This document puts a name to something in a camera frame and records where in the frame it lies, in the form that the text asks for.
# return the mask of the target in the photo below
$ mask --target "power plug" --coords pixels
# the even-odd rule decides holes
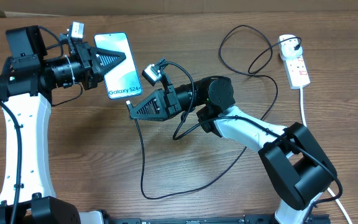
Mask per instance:
[[[294,37],[294,35],[285,34],[279,37],[279,41]],[[306,69],[305,61],[303,60],[303,50],[295,50],[294,47],[298,45],[298,39],[291,39],[285,42],[290,44],[280,44],[280,56],[283,59],[285,72],[292,90],[297,90],[310,84],[308,71]]]
[[[278,41],[283,41],[285,39],[289,39],[291,37],[295,37],[292,34],[284,34],[278,38]],[[303,54],[302,46],[298,46],[298,39],[291,39],[280,43],[278,46],[280,47],[280,57],[282,60],[291,60],[296,59]]]

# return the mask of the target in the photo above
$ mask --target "power strip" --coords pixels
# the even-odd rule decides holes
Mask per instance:
[[[281,35],[278,41],[291,37],[295,36],[291,34]],[[292,90],[297,90],[310,84],[308,71],[302,56],[303,49],[300,47],[298,50],[295,50],[296,45],[298,45],[297,39],[288,40],[279,44],[280,56],[283,59],[285,72],[287,73],[287,78]]]

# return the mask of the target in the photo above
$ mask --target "wooden table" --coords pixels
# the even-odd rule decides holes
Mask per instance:
[[[85,23],[85,39],[92,45],[97,33],[126,32],[138,72],[164,56],[185,67],[195,80],[210,75],[230,77],[237,105],[256,117],[271,104],[273,83],[226,69],[218,59],[222,38],[239,24],[256,27],[272,42],[282,34],[302,37],[311,77],[311,85],[305,88],[309,128],[335,165],[344,186],[341,202],[358,223],[358,11],[0,19],[0,72],[4,59],[10,55],[5,30],[38,24],[58,34],[65,32],[72,21]],[[47,45],[54,44],[49,35],[43,37]],[[260,36],[244,29],[228,40],[223,56],[233,67],[246,71],[264,48],[266,43]],[[188,83],[180,71],[167,71],[176,86]],[[288,86],[278,49],[260,74],[274,77],[279,87],[278,100],[266,120],[286,126],[300,122],[299,92]],[[141,80],[144,94],[132,98],[134,103],[155,89]],[[54,90],[53,99],[59,102],[77,93],[76,88]],[[105,208],[114,217],[141,218],[232,217],[273,213],[278,207],[279,197],[259,156],[251,151],[246,151],[221,180],[205,190],[157,201],[144,199],[139,187],[139,137],[124,101],[109,100],[101,83],[76,101],[52,110],[48,137],[50,173],[60,199],[80,211]],[[195,113],[191,114],[184,128],[195,124],[195,118]],[[147,195],[204,185],[226,169],[242,150],[240,144],[201,129],[172,141],[179,120],[140,122],[146,147]],[[0,109],[0,192],[5,143]],[[337,192],[335,184],[331,187]],[[334,202],[321,205],[314,212],[330,214],[333,223],[345,223]]]

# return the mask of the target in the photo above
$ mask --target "wooden tabletop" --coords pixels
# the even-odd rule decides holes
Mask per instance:
[[[305,88],[308,126],[334,164],[344,186],[341,202],[358,223],[358,11],[0,19],[0,72],[10,56],[5,30],[42,25],[58,34],[65,32],[72,21],[85,23],[85,40],[91,45],[95,34],[126,32],[139,73],[164,56],[186,68],[194,80],[210,75],[230,77],[236,105],[258,118],[273,100],[274,85],[268,79],[246,78],[226,69],[218,59],[220,42],[239,24],[254,26],[271,42],[282,34],[301,37],[311,78]],[[47,45],[55,43],[48,34],[43,33],[43,37]],[[224,46],[223,57],[233,67],[246,71],[266,46],[255,32],[238,30]],[[175,68],[168,67],[167,72],[175,86],[189,82]],[[272,76],[279,88],[277,102],[266,121],[285,126],[300,122],[299,91],[289,88],[278,49],[260,74]],[[143,78],[141,81],[144,92],[131,99],[134,104],[156,89]],[[72,98],[78,91],[54,90],[53,100],[57,103]],[[195,118],[195,113],[191,114],[183,130],[195,124]],[[144,188],[149,196],[207,184],[242,150],[240,144],[202,129],[172,141],[179,121],[140,122],[146,150]],[[143,198],[142,154],[135,124],[128,118],[125,100],[109,100],[103,83],[84,92],[81,98],[53,108],[48,131],[54,189],[58,198],[74,204],[79,211],[103,208],[114,217],[233,217],[273,213],[280,201],[259,156],[252,151],[246,151],[223,178],[205,190],[163,200]],[[5,134],[0,109],[0,193]],[[335,184],[331,188],[337,192]],[[330,214],[333,223],[345,223],[334,202],[313,211]]]

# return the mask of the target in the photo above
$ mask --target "phone screen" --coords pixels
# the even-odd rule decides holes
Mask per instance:
[[[104,76],[107,94],[110,99],[136,96],[142,94],[142,85],[136,71],[127,35],[123,32],[96,34],[96,47],[124,52],[126,59]]]

